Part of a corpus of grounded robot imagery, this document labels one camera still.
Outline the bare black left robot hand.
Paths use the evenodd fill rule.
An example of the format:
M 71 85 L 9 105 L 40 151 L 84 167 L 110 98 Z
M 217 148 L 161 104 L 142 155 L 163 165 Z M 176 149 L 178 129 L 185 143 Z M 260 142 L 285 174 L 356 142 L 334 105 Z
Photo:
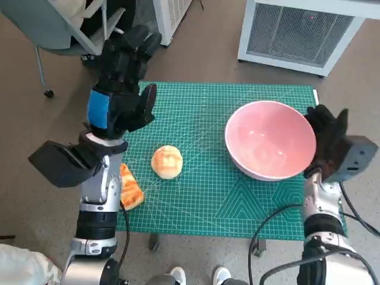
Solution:
M 140 89 L 147 62 L 160 47 L 160 33 L 137 25 L 104 44 L 100 75 L 87 105 L 88 130 L 96 137 L 117 140 L 154 121 L 156 84 Z

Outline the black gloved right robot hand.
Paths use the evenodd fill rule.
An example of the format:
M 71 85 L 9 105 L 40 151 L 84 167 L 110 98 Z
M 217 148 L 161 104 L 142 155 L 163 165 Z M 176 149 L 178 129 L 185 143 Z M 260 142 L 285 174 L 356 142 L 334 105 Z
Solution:
M 344 108 L 337 117 L 323 104 L 308 107 L 304 116 L 311 125 L 316 137 L 316 151 L 310 165 L 304 170 L 304 178 L 321 171 L 331 174 L 335 147 L 345 136 L 348 125 L 348 109 Z

